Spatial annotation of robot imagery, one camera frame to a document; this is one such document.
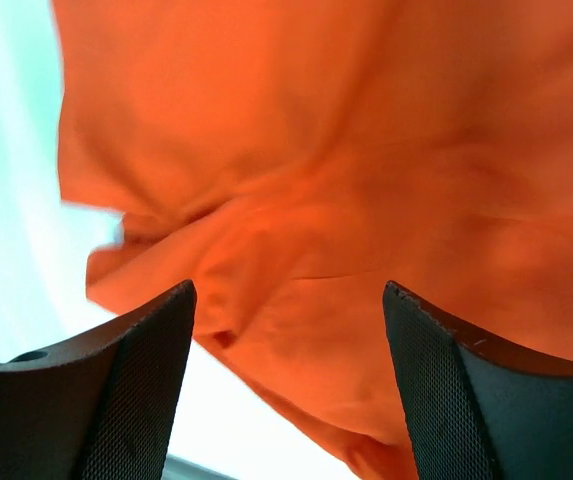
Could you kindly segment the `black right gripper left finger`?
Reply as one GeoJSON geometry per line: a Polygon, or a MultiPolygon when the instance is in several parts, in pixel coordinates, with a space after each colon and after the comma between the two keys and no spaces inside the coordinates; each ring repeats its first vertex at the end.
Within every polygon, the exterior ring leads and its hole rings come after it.
{"type": "Polygon", "coordinates": [[[194,284],[183,281],[0,363],[0,479],[160,478],[195,310],[194,284]]]}

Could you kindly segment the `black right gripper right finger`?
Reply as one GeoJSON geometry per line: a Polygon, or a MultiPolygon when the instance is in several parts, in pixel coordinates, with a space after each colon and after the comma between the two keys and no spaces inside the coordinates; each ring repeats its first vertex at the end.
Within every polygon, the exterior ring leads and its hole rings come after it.
{"type": "Polygon", "coordinates": [[[383,310],[421,479],[573,479],[573,361],[388,282],[383,310]]]}

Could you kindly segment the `orange shorts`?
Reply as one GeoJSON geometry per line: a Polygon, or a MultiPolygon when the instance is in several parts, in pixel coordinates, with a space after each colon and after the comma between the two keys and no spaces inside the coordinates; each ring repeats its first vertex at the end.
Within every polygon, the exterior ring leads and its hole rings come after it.
{"type": "Polygon", "coordinates": [[[183,279],[197,342],[363,479],[415,467],[398,282],[573,360],[573,1],[57,1],[88,297],[183,279]]]}

